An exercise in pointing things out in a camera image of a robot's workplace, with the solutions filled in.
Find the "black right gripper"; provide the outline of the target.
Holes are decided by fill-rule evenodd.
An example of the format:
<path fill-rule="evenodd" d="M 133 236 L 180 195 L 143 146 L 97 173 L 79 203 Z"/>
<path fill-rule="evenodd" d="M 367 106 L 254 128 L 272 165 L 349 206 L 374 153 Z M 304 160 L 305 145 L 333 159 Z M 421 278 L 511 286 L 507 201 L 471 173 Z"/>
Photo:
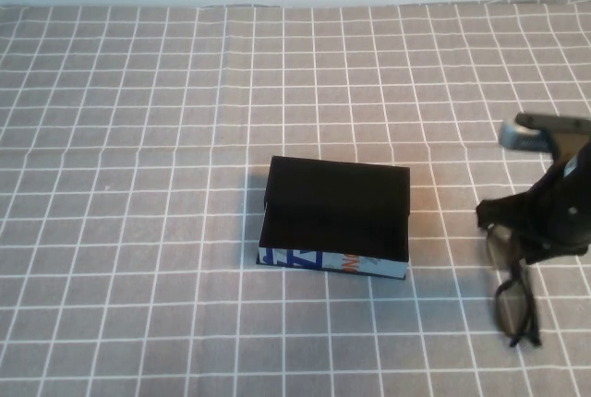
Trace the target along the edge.
<path fill-rule="evenodd" d="M 476 219 L 481 230 L 499 224 L 513 231 L 527 265 L 584 255 L 590 245 L 590 145 L 553 163 L 526 192 L 483 199 Z"/>

